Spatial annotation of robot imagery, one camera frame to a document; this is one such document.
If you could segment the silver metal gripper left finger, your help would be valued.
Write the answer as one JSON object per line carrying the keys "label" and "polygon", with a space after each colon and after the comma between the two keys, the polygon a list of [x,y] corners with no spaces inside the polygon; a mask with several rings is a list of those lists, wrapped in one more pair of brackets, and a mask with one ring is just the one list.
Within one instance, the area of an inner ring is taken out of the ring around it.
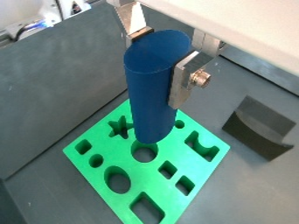
{"label": "silver metal gripper left finger", "polygon": [[106,3],[114,7],[116,16],[124,28],[125,47],[129,47],[154,29],[145,23],[141,4],[136,0],[106,0]]}

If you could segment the white robot base equipment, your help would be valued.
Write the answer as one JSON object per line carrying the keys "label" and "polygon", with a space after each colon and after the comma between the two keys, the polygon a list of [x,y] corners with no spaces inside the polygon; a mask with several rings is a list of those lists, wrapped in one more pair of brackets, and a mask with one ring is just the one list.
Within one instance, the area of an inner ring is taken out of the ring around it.
{"label": "white robot base equipment", "polygon": [[90,9],[93,0],[0,0],[0,48]]}

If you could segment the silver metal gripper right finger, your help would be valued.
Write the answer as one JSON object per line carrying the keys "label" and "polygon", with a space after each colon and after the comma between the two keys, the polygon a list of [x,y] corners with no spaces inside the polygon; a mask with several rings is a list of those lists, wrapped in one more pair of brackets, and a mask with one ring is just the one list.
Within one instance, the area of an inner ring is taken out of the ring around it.
{"label": "silver metal gripper right finger", "polygon": [[193,30],[190,51],[176,63],[172,70],[172,84],[168,105],[177,109],[186,101],[193,87],[205,88],[210,75],[205,66],[220,55],[225,43],[198,29]]}

